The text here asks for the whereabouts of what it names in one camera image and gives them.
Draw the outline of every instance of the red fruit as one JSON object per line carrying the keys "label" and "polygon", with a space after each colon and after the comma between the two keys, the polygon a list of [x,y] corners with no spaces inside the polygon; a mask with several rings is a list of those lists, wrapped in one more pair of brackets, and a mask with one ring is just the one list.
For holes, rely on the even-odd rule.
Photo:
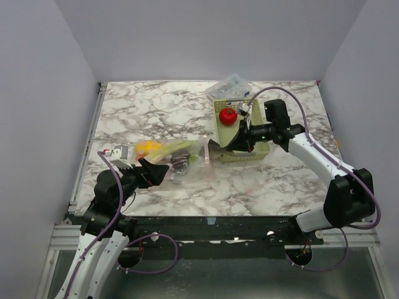
{"label": "red fruit", "polygon": [[219,112],[219,120],[225,126],[231,126],[237,120],[237,113],[232,108],[225,108]]}

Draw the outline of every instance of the clear plastic container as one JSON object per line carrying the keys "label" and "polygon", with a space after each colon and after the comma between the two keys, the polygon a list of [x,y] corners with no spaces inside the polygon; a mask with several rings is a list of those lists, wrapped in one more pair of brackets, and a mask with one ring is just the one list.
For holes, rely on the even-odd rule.
{"label": "clear plastic container", "polygon": [[207,88],[205,94],[212,101],[215,101],[225,98],[243,98],[251,92],[251,90],[252,87],[247,81],[237,74],[232,74],[228,78]]}

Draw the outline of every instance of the plastic box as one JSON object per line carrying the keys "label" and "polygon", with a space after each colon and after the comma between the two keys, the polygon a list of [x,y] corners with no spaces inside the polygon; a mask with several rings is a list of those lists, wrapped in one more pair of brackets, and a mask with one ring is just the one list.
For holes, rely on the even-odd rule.
{"label": "plastic box", "polygon": [[220,98],[244,98],[252,90],[248,82],[237,74],[219,81],[205,90],[205,94],[212,101]]}
{"label": "plastic box", "polygon": [[[224,147],[236,136],[239,127],[239,121],[243,119],[243,116],[238,115],[237,121],[232,126],[225,126],[219,120],[219,112],[226,107],[235,109],[240,102],[247,103],[249,98],[240,99],[227,99],[227,100],[216,100],[213,102],[214,108],[214,119],[216,123],[216,136],[220,146]],[[255,99],[252,103],[252,115],[251,121],[253,125],[262,125],[263,118],[261,110],[259,108],[259,102]],[[258,142],[255,144],[254,151],[252,153],[246,153],[242,151],[235,151],[235,156],[222,155],[221,162],[234,162],[234,161],[246,161],[246,160],[262,160],[270,153],[269,143]]]}

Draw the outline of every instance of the glass panel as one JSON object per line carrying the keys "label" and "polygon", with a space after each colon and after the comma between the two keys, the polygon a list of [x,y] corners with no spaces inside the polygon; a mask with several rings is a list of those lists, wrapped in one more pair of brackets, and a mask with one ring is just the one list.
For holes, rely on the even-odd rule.
{"label": "glass panel", "polygon": [[[312,267],[328,267],[343,249],[314,249]],[[50,288],[53,299],[64,282],[74,252],[61,251]],[[143,261],[140,270],[163,268],[169,261]],[[286,260],[179,260],[161,275],[113,270],[95,299],[152,298],[383,298],[367,248],[352,248],[345,264],[332,272],[311,273]]]}

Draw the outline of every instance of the yellow object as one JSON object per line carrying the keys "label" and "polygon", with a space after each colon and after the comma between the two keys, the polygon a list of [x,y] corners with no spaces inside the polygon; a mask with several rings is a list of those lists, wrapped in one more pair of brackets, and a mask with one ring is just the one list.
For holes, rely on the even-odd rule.
{"label": "yellow object", "polygon": [[161,147],[161,144],[156,141],[141,141],[136,145],[135,151],[139,155],[148,155],[152,151],[156,151]]}

